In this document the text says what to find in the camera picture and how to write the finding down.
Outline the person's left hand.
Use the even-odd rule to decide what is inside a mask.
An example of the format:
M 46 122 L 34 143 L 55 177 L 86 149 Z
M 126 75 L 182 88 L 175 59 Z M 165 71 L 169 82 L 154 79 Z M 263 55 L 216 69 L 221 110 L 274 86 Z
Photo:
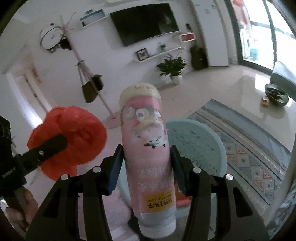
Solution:
M 14 229 L 25 237 L 39 206 L 30 190 L 26 188 L 23 188 L 18 195 L 18 201 L 21 201 L 21 211 L 7 207 L 6 217 Z

